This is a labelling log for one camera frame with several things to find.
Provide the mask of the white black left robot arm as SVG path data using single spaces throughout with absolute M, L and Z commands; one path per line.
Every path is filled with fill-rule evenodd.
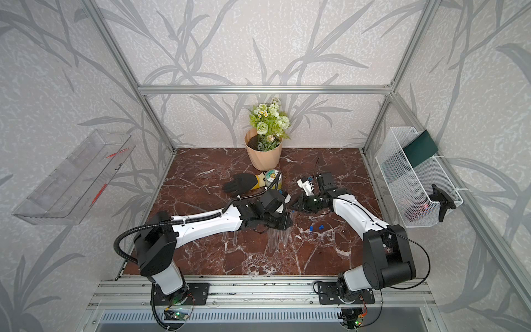
M 142 230 L 134 231 L 136 265 L 143 277 L 158 284 L 166 295 L 185 288 L 174 264 L 174 251 L 185 244 L 223 232 L 256 229 L 287 230 L 293 225 L 287 205 L 291 196 L 282 190 L 266 190 L 245 199 L 232 199 L 227 206 L 189 216 L 162 211 Z

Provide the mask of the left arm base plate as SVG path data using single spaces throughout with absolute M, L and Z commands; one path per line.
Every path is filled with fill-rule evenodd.
M 171 295 L 162 292 L 160 286 L 153 285 L 150 304 L 156 307 L 171 307 L 176 305 L 205 306 L 209 295 L 209 283 L 190 283 Z

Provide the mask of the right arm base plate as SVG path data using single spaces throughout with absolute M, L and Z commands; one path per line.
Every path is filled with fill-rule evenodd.
M 316 281 L 313 283 L 313 291 L 318 295 L 319 303 L 323 305 L 376 303 L 372 289 L 357 290 L 341 295 L 340 288 L 336 282 Z

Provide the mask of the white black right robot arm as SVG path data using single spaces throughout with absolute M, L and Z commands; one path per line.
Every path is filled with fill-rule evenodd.
M 318 191 L 310 178 L 300 178 L 302 193 L 293 203 L 298 212 L 328 209 L 341 217 L 362 239 L 362 263 L 340 273 L 338 288 L 345 294 L 380 290 L 416 278 L 410 241 L 400 225 L 389 225 L 369 212 L 356 197 L 335 184 L 331 173 L 317 175 Z

